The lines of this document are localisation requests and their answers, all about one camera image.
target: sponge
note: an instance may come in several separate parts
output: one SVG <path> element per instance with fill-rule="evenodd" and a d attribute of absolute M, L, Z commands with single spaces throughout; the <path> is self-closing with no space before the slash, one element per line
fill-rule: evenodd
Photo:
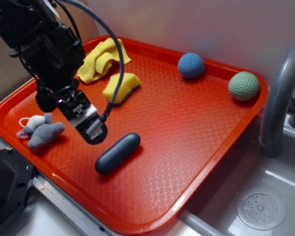
<path fill-rule="evenodd" d="M 231 96 L 239 101 L 252 99 L 259 91 L 259 87 L 257 77 L 245 71 L 235 74 L 228 84 Z"/>
<path fill-rule="evenodd" d="M 111 76 L 106 88 L 103 90 L 103 95 L 107 102 L 109 102 L 115 91 L 119 77 L 120 73 Z M 124 73 L 114 105 L 121 105 L 134 90 L 140 87 L 140 85 L 141 81 L 135 74 Z"/>

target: yellow sponge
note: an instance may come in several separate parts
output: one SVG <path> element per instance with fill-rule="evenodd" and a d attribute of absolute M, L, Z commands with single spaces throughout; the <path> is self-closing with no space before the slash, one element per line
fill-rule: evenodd
<path fill-rule="evenodd" d="M 110 77 L 110 80 L 103 90 L 103 95 L 107 102 L 112 97 L 119 80 L 120 73 Z M 114 105 L 121 105 L 127 97 L 141 85 L 140 79 L 132 73 L 124 73 L 120 89 L 117 93 Z"/>

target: sink basin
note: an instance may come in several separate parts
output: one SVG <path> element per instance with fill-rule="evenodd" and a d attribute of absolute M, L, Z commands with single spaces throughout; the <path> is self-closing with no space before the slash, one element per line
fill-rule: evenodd
<path fill-rule="evenodd" d="M 227 236 L 295 236 L 295 130 L 283 153 L 259 154 L 260 118 L 245 130 L 184 208 Z"/>

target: ball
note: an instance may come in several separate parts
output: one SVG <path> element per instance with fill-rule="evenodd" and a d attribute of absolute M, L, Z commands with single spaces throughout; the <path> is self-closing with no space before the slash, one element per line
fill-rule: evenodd
<path fill-rule="evenodd" d="M 259 87 L 259 80 L 249 72 L 235 74 L 228 83 L 231 96 L 239 101 L 252 99 L 259 91 Z"/>
<path fill-rule="evenodd" d="M 195 78 L 205 69 L 202 58 L 195 53 L 183 55 L 178 62 L 178 70 L 185 78 Z"/>

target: tray rim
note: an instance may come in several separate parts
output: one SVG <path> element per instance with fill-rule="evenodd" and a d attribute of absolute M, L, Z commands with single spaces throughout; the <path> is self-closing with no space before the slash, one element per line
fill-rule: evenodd
<path fill-rule="evenodd" d="M 105 40 L 108 37 L 109 36 L 100 36 L 85 42 L 84 45 L 85 45 L 86 51 L 88 51 L 87 48 L 89 45 L 97 41 L 100 42 L 102 40 Z M 141 48 L 143 47 L 145 49 L 149 49 L 152 52 L 160 52 L 161 54 L 170 54 L 172 58 L 170 59 L 170 61 L 168 61 L 169 63 L 178 62 L 179 58 L 184 54 L 182 52 L 165 49 L 162 47 L 138 42 L 131 39 L 126 39 L 123 37 L 118 37 L 118 38 L 120 38 L 123 41 L 125 47 L 132 45 L 134 47 L 141 47 Z M 112 230 L 118 233 L 127 234 L 127 235 L 147 233 L 156 228 L 161 227 L 166 222 L 170 221 L 173 217 L 175 217 L 178 214 L 179 210 L 186 204 L 186 202 L 192 196 L 192 193 L 194 193 L 198 189 L 198 187 L 209 175 L 209 173 L 214 169 L 214 167 L 224 157 L 226 152 L 231 148 L 232 144 L 234 144 L 234 142 L 240 137 L 242 132 L 247 128 L 247 126 L 252 122 L 252 120 L 255 118 L 255 116 L 259 113 L 259 111 L 264 106 L 266 102 L 267 94 L 268 94 L 268 86 L 265 80 L 259 74 L 250 70 L 235 67 L 232 65 L 227 65 L 227 64 L 216 62 L 206 58 L 203 58 L 203 59 L 204 59 L 208 74 L 214 73 L 214 70 L 216 69 L 222 69 L 229 72 L 230 75 L 236 74 L 241 71 L 247 71 L 256 75 L 256 77 L 258 78 L 260 82 L 260 91 L 259 91 L 258 100 L 253 105 L 253 107 L 249 110 L 249 112 L 244 116 L 244 118 L 240 121 L 240 123 L 235 127 L 233 132 L 226 138 L 223 144 L 217 149 L 214 155 L 207 161 L 207 163 L 195 176 L 192 182 L 189 183 L 189 185 L 181 193 L 180 197 L 160 218 L 154 219 L 153 221 L 146 222 L 144 224 L 125 224 L 124 222 L 120 222 L 119 219 L 112 219 L 111 216 L 104 213 L 102 211 L 102 208 L 105 208 L 104 206 L 103 207 L 94 206 L 91 209 L 89 208 L 87 209 L 92 215 L 94 215 L 94 217 L 98 218 L 100 221 L 102 221 L 104 224 L 107 225 L 107 227 L 111 228 Z M 15 140 L 15 137 L 12 136 L 12 134 L 6 133 L 5 129 L 3 128 L 4 127 L 3 118 L 5 114 L 9 112 L 9 110 L 11 110 L 17 104 L 19 104 L 19 101 L 20 101 L 19 99 L 28 97 L 29 95 L 33 94 L 35 90 L 36 90 L 36 83 L 35 83 L 35 79 L 32 78 L 28 83 L 21 86 L 19 89 L 17 89 L 15 92 L 13 92 L 11 95 L 9 95 L 6 99 L 4 99 L 0 103 L 0 136 L 8 139 L 7 140 L 8 143 L 12 140 L 12 143 L 9 143 L 9 144 L 12 145 L 15 149 L 17 149 L 25 157 L 28 154 L 32 154 L 32 152 L 28 148 L 25 148 L 20 143 L 13 142 L 13 140 Z M 65 191 L 67 194 L 69 194 L 82 207 L 94 205 L 87 196 L 83 196 L 82 194 L 79 193 L 78 191 L 79 187 L 77 186 L 77 184 L 74 184 L 74 182 L 71 181 L 68 177 L 66 177 L 65 174 L 57 175 L 59 171 L 56 168 L 53 168 L 53 169 L 50 167 L 47 168 L 44 165 L 45 163 L 42 162 L 39 158 L 35 160 L 35 166 L 44 175 L 46 175 L 47 178 L 49 178 L 52 182 L 54 182 L 57 186 L 59 187 L 61 186 L 61 189 Z"/>

